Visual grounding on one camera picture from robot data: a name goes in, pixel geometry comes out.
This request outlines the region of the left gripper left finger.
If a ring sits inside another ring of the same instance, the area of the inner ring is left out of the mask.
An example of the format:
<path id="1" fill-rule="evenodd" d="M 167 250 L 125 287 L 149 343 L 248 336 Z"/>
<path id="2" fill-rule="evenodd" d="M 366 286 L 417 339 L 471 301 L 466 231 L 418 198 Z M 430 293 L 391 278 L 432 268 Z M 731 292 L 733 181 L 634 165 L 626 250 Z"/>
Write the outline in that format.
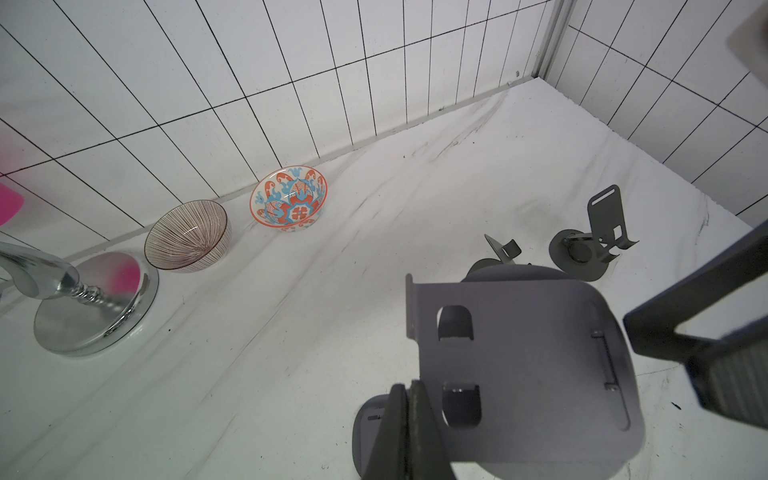
<path id="1" fill-rule="evenodd" d="M 455 477 L 423 382 L 395 384 L 361 406 L 361 477 Z"/>

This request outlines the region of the chrome cup holder stand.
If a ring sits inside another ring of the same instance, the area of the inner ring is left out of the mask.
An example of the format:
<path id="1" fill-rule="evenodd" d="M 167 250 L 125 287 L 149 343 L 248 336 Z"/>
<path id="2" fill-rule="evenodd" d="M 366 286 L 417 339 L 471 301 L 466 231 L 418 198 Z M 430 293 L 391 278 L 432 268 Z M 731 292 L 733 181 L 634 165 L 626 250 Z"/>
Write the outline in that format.
<path id="1" fill-rule="evenodd" d="M 38 299 L 33 333 L 45 350 L 70 357 L 100 352 L 138 326 L 152 306 L 159 272 L 146 260 L 106 252 L 77 266 L 3 242 L 1 268 L 16 288 Z"/>

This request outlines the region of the brown striped glass bowl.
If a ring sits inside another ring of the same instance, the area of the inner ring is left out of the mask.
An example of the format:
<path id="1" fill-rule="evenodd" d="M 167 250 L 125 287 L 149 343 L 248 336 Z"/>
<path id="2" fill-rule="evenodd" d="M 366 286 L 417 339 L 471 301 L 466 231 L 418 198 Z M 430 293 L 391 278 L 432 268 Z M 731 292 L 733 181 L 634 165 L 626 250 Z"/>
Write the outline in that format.
<path id="1" fill-rule="evenodd" d="M 152 226 L 144 256 L 158 270 L 197 272 L 222 260 L 231 238 L 225 208 L 213 200 L 194 200 L 170 210 Z"/>

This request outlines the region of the pink plastic cup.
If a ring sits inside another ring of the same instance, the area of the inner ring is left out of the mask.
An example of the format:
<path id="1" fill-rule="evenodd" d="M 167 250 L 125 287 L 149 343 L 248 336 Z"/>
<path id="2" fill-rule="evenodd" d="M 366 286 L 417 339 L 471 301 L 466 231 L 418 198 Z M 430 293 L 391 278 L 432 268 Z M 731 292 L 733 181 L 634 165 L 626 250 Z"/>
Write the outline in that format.
<path id="1" fill-rule="evenodd" d="M 11 187 L 0 184 L 0 225 L 13 219 L 23 208 L 24 196 Z"/>

